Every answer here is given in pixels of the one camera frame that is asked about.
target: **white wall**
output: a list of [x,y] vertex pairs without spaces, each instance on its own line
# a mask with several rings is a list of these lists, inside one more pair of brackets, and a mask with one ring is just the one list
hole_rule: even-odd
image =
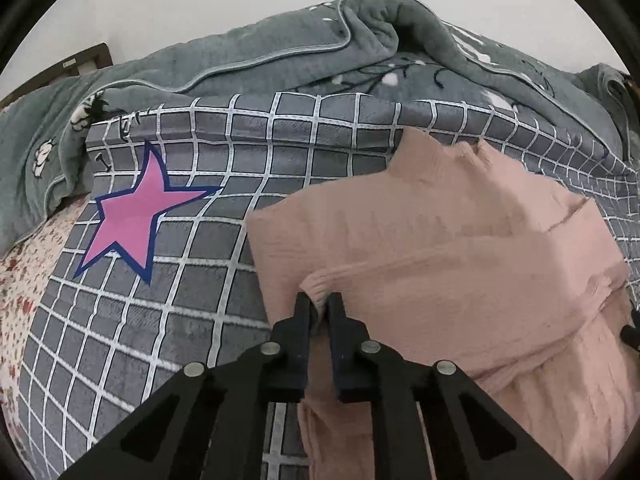
[[[114,62],[225,32],[327,0],[58,0],[0,75],[0,96],[94,44]],[[421,0],[442,19],[572,72],[598,62],[624,70],[604,35],[573,0]]]

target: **gray plaid blanket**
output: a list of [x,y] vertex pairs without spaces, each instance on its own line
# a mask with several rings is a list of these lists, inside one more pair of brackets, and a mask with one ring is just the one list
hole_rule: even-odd
[[[50,278],[20,372],[22,444],[36,478],[56,478],[184,364],[223,364],[265,341],[246,212],[305,186],[383,170],[404,125],[445,144],[483,137],[593,198],[631,264],[638,304],[636,173],[587,130],[491,105],[361,93],[180,97],[89,131],[92,202]],[[140,190],[165,200],[151,211],[163,212],[146,256],[127,238],[139,237],[137,226],[108,235],[107,225]],[[270,413],[263,478],[304,478],[295,410]]]

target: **navy star outline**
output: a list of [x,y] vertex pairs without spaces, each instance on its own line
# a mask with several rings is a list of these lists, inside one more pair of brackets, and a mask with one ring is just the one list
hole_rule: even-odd
[[[107,248],[105,248],[105,250],[101,251],[99,254],[94,256],[88,262],[85,262],[84,261],[84,257],[86,256],[86,252],[89,250],[89,247],[91,247],[91,244],[93,243],[94,238],[98,234],[98,230],[100,229],[100,226],[102,225],[102,222],[105,219],[104,209],[102,208],[102,201],[106,200],[108,198],[114,198],[114,197],[118,197],[118,196],[125,196],[125,195],[128,195],[128,194],[135,193],[136,190],[138,189],[138,186],[140,185],[140,182],[142,181],[142,179],[145,176],[146,167],[149,164],[149,158],[152,155],[152,153],[155,155],[156,159],[158,160],[158,165],[159,165],[160,171],[162,173],[162,181],[164,183],[164,191],[167,191],[167,192],[171,192],[171,191],[201,191],[202,194],[197,196],[196,198],[191,198],[189,200],[186,200],[185,202],[181,202],[181,203],[179,203],[179,204],[177,204],[175,206],[171,206],[171,207],[169,207],[167,209],[159,211],[158,213],[156,213],[155,215],[152,216],[151,229],[150,229],[150,235],[149,235],[149,241],[148,241],[148,248],[147,248],[147,252],[146,252],[146,263],[145,263],[144,267],[140,266],[140,264],[137,263],[137,261],[132,256],[130,256],[130,254],[118,242],[113,242],[111,245],[109,245]],[[74,273],[73,277],[77,278],[80,274],[85,272],[89,267],[91,267],[94,263],[96,263],[98,260],[100,260],[100,258],[105,256],[107,253],[109,253],[111,251],[116,251],[120,255],[120,257],[127,263],[127,265],[138,276],[140,276],[140,279],[143,282],[145,282],[147,285],[150,285],[151,284],[152,271],[153,271],[153,264],[154,264],[156,236],[158,235],[158,220],[160,218],[160,215],[163,215],[164,213],[167,213],[167,212],[169,212],[172,209],[175,209],[177,207],[183,206],[185,204],[189,204],[191,202],[195,202],[196,200],[200,200],[200,199],[202,199],[202,198],[204,198],[206,196],[210,196],[210,195],[214,194],[215,192],[219,191],[222,188],[223,188],[223,186],[172,186],[170,181],[169,181],[169,173],[167,171],[166,165],[165,165],[164,161],[162,160],[162,155],[158,152],[158,150],[156,150],[156,148],[151,144],[151,142],[149,142],[148,140],[145,140],[145,151],[144,151],[143,161],[142,161],[142,170],[140,171],[140,174],[138,175],[138,178],[136,179],[135,184],[132,187],[130,187],[129,189],[123,189],[123,190],[120,190],[120,191],[107,193],[107,194],[104,194],[104,195],[97,196],[95,198],[95,205],[96,205],[96,208],[98,210],[98,216],[100,217],[100,222],[98,223],[98,227],[95,229],[94,234],[91,236],[91,240],[89,241],[89,244],[87,245],[87,248],[85,249],[84,253],[82,254],[82,258],[80,259],[80,263],[78,264],[78,268],[76,269],[76,272]]]

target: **metal screw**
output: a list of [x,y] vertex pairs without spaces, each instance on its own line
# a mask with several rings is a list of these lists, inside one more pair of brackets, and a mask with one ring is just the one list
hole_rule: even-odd
[[204,373],[204,365],[202,363],[189,363],[184,367],[184,374],[187,377],[197,377]]
[[280,345],[273,341],[267,341],[260,346],[260,352],[264,355],[277,355],[280,353]]
[[362,350],[365,354],[377,354],[380,352],[380,343],[377,341],[373,341],[369,339],[360,345],[360,350]]
[[456,365],[451,361],[440,361],[436,364],[437,370],[443,375],[453,375],[456,373]]

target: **knit fabric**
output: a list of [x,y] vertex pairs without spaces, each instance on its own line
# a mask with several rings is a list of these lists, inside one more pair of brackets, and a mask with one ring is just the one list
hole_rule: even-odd
[[[386,171],[303,189],[246,225],[270,322],[299,290],[320,314],[341,292],[406,359],[456,362],[574,478],[598,478],[638,418],[638,366],[616,337],[628,266],[597,206],[483,140],[406,128]],[[314,480],[374,477],[368,407],[335,399],[324,334],[299,419]]]

